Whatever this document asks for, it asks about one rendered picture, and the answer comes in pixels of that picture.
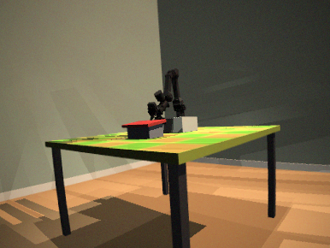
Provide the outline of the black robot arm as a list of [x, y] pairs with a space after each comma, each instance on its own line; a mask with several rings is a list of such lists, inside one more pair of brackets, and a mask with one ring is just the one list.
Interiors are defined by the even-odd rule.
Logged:
[[165, 74], [164, 92], [162, 93], [161, 90], [158, 90], [158, 92], [154, 93], [154, 96], [156, 97], [157, 102], [162, 103], [166, 108], [170, 107], [168, 102], [171, 102], [173, 100], [173, 94], [171, 92], [171, 85], [173, 85], [174, 111], [176, 111], [177, 117], [181, 117], [181, 116], [185, 116], [186, 106], [183, 102], [183, 99], [180, 97], [178, 78], [179, 78], [179, 70], [177, 68], [168, 70], [168, 72]]

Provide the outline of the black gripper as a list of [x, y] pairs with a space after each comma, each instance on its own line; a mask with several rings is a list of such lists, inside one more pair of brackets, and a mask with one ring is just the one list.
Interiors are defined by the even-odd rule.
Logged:
[[149, 108], [153, 108], [150, 110], [151, 112], [151, 116], [150, 116], [150, 121], [155, 117], [154, 120], [166, 120], [164, 117], [162, 117], [163, 115], [163, 111], [166, 111], [166, 107], [162, 104], [159, 103], [158, 105], [156, 105], [155, 102], [150, 102], [147, 104], [147, 106]]

